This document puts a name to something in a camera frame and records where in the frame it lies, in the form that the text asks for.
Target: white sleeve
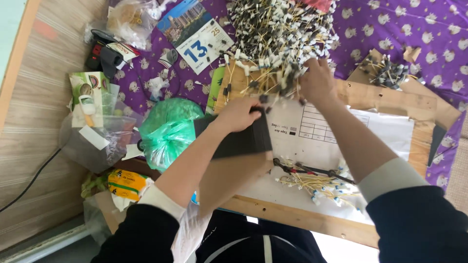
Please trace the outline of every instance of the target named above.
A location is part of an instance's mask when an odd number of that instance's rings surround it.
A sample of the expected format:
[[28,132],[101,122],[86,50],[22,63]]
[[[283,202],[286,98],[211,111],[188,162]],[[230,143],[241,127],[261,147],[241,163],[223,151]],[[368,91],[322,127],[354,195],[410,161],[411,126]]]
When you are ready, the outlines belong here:
[[395,158],[384,163],[366,176],[358,188],[369,203],[385,193],[414,186],[429,185],[409,163],[402,158]]
[[179,223],[180,218],[185,212],[185,208],[170,199],[165,193],[159,190],[154,183],[145,191],[140,201],[138,201],[138,204],[156,206],[173,216]]

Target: white wall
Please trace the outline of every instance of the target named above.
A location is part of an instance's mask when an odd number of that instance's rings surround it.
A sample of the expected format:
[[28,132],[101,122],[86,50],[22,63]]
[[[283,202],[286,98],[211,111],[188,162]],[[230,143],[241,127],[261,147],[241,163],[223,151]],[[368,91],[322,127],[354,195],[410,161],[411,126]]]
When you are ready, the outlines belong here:
[[15,42],[16,33],[21,22],[27,0],[1,0],[0,8],[0,75],[3,82],[5,70]]

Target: purple fabric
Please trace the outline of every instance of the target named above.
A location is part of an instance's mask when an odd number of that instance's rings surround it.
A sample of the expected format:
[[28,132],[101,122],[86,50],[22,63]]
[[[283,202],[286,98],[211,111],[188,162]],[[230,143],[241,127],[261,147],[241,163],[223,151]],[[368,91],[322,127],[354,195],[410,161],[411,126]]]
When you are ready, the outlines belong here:
[[[227,15],[224,0],[199,1],[213,17],[218,16],[217,21]],[[468,102],[468,90],[464,88],[464,84],[468,83],[466,1],[341,0],[337,4],[334,29],[340,40],[332,44],[334,50],[330,52],[330,58],[333,59],[330,64],[336,67],[335,77],[347,79],[356,68],[354,64],[361,61],[373,48],[383,54],[391,54],[394,62],[405,63],[402,59],[404,47],[419,46],[422,52],[411,67],[412,74],[423,76],[431,90],[454,107],[465,110]],[[225,26],[224,29],[229,33],[234,32],[232,26]],[[152,52],[143,52],[141,57],[133,60],[134,70],[125,66],[124,76],[122,72],[118,72],[114,79],[124,94],[120,96],[121,100],[141,115],[148,114],[153,105],[147,98],[149,92],[146,90],[147,96],[143,94],[144,82],[161,75],[164,67],[157,60],[164,51],[173,49],[158,29],[153,31],[151,43]],[[142,69],[142,59],[149,62],[147,69]],[[205,109],[207,95],[203,93],[202,86],[193,84],[193,89],[185,87],[191,86],[190,80],[193,83],[199,81],[202,84],[210,84],[212,69],[209,67],[197,76],[190,67],[184,66],[179,56],[175,65],[169,69],[170,87],[167,90],[163,89],[164,96],[186,97]],[[464,118],[465,113],[447,132],[443,144],[437,149],[437,160],[427,169],[426,180],[430,184],[446,189]]]

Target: power cord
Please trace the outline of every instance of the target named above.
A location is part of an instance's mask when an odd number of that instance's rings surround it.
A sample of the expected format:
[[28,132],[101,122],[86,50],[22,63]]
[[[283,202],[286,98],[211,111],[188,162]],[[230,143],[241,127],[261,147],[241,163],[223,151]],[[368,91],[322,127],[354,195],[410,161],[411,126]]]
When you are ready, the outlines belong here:
[[29,185],[26,187],[26,189],[23,190],[23,192],[18,195],[17,198],[15,198],[13,201],[11,201],[9,204],[7,204],[5,207],[3,207],[2,209],[0,209],[0,213],[3,212],[5,209],[9,208],[12,204],[16,203],[16,201],[18,201],[28,190],[29,188],[31,187],[31,185],[34,183],[34,181],[37,179],[37,177],[39,176],[39,174],[42,172],[42,170],[47,166],[47,164],[49,164],[49,162],[54,159],[54,157],[60,152],[60,148],[54,153],[54,155],[52,155],[52,157],[50,157],[43,165],[42,167],[37,171],[36,175],[34,176],[34,178],[31,180],[31,182],[29,183]]

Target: green plastic bag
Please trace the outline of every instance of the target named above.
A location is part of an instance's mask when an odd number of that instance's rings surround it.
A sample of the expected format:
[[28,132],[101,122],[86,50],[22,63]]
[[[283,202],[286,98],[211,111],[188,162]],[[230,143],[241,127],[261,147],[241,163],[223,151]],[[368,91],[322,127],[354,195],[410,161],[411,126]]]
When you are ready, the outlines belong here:
[[201,117],[203,111],[192,101],[173,98],[158,102],[139,128],[149,167],[164,172],[195,140],[193,120]]

